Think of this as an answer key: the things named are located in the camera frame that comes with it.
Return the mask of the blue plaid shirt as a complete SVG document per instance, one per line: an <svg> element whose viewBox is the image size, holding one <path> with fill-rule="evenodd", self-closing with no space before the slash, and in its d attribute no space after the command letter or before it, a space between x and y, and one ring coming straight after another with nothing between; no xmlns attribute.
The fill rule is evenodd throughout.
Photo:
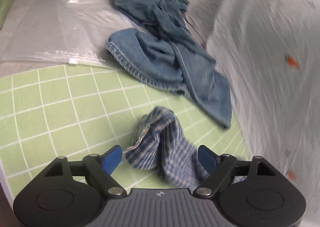
<svg viewBox="0 0 320 227"><path fill-rule="evenodd" d="M125 151L138 170L156 170L169 184L194 191L209 173L200 164L196 147L183 133L173 111L157 106L142 117L133 142Z"/></svg>

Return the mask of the clear plastic zipper bag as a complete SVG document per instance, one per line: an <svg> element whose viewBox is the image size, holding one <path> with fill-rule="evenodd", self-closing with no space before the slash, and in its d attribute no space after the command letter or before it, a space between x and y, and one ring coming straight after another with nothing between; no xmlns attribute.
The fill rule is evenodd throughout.
<svg viewBox="0 0 320 227"><path fill-rule="evenodd" d="M110 66L108 38L134 26L112 0L16 0L1 60Z"/></svg>

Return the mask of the green grid cutting mat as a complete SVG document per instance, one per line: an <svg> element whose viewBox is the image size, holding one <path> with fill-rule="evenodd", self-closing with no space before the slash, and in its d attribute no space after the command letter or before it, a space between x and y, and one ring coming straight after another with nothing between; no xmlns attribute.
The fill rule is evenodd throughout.
<svg viewBox="0 0 320 227"><path fill-rule="evenodd" d="M219 127L181 95L155 90L121 69L55 66L1 78L1 186L8 201L54 158L70 161L127 148L157 106L178 117L186 138L249 159L236 118Z"/></svg>

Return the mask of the blue denim jeans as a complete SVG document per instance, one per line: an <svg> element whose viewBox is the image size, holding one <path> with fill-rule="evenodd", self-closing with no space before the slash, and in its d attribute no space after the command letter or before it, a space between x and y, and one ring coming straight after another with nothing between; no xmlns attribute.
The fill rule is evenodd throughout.
<svg viewBox="0 0 320 227"><path fill-rule="evenodd" d="M185 96L229 128L229 83L188 30L184 22L188 4L187 0L113 0L136 26L113 33L106 49L140 82Z"/></svg>

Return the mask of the grey carrot print sheet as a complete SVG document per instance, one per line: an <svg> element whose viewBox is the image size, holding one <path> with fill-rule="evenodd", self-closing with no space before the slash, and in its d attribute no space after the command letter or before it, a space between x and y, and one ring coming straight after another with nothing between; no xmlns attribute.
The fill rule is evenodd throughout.
<svg viewBox="0 0 320 227"><path fill-rule="evenodd" d="M188 12L231 87L251 155L304 195L319 226L319 0L199 0Z"/></svg>

